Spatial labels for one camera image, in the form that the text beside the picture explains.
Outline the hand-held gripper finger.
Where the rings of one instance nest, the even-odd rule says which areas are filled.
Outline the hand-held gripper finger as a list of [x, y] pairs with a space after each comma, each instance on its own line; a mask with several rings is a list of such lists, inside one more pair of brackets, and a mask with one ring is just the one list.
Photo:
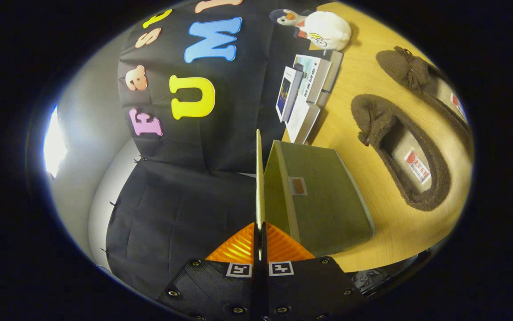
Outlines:
[[191, 321], [252, 321], [260, 309], [257, 233], [250, 223], [207, 258], [187, 261], [158, 302]]
[[364, 304], [334, 258], [315, 257], [270, 223], [263, 224], [264, 305], [270, 321], [329, 321]]

